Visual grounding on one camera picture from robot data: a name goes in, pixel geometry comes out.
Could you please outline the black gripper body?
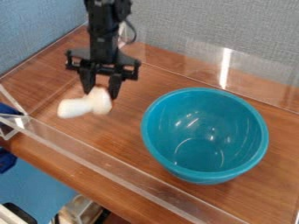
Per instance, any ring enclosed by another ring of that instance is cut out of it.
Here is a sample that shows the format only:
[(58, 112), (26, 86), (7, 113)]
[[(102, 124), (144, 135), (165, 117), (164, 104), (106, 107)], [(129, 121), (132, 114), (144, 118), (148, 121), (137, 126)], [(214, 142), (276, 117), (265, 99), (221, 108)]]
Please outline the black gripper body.
[(112, 74), (121, 74), (122, 80), (137, 80), (138, 67), (141, 62), (138, 59), (125, 55), (121, 51), (116, 52), (116, 56), (110, 63), (108, 62), (93, 62), (89, 59), (89, 49), (74, 48), (65, 52), (66, 62), (65, 68), (74, 70), (80, 75), (80, 69), (88, 68), (97, 74), (110, 76)]

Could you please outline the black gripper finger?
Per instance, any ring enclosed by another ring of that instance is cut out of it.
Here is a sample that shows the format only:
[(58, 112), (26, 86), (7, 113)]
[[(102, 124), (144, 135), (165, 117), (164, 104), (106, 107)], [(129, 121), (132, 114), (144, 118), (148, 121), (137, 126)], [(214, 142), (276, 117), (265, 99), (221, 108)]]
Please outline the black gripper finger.
[(78, 70), (78, 78), (80, 78), (84, 94), (86, 95), (96, 85), (96, 72), (82, 67)]
[(122, 76), (120, 73), (113, 73), (108, 80), (108, 93), (110, 99), (114, 100), (117, 98), (118, 90), (121, 87)]

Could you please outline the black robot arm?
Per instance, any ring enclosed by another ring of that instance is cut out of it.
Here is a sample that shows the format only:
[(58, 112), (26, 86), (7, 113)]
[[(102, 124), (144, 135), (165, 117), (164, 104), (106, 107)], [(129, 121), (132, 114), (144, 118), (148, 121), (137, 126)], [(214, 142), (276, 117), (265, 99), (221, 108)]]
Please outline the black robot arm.
[(88, 12), (86, 49), (69, 49), (65, 52), (65, 68), (78, 73), (82, 91), (88, 94), (96, 85), (96, 75), (109, 77), (108, 94), (112, 100), (117, 98), (121, 83), (137, 80), (141, 62), (126, 56), (117, 47), (118, 28), (126, 23), (132, 32), (136, 29), (126, 20), (130, 14), (130, 0), (84, 0)]

